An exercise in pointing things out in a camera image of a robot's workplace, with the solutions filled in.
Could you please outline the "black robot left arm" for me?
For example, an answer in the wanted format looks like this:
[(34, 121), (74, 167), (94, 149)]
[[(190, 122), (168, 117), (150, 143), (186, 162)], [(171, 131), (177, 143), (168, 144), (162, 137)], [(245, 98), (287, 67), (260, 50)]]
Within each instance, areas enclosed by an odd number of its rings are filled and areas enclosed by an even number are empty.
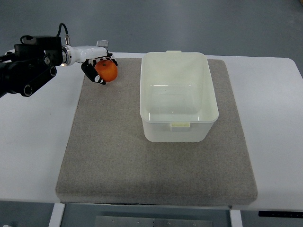
[(117, 77), (118, 63), (107, 50), (108, 41), (96, 46), (70, 45), (66, 25), (61, 23), (56, 36), (24, 35), (13, 51), (0, 58), (0, 95), (29, 97), (57, 74), (58, 66), (81, 64), (81, 70), (94, 83), (106, 84)]

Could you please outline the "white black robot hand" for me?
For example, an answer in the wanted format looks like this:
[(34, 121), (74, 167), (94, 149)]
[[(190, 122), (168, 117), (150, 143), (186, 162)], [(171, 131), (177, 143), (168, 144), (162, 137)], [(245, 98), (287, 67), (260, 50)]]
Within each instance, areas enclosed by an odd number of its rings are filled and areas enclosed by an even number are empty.
[(107, 57), (108, 50), (99, 46), (78, 46), (70, 45), (62, 46), (62, 65), (73, 65), (74, 63), (82, 63), (81, 69), (88, 79), (94, 83), (105, 85), (106, 82), (97, 73), (94, 66), (99, 61), (111, 61), (118, 65), (115, 58)]

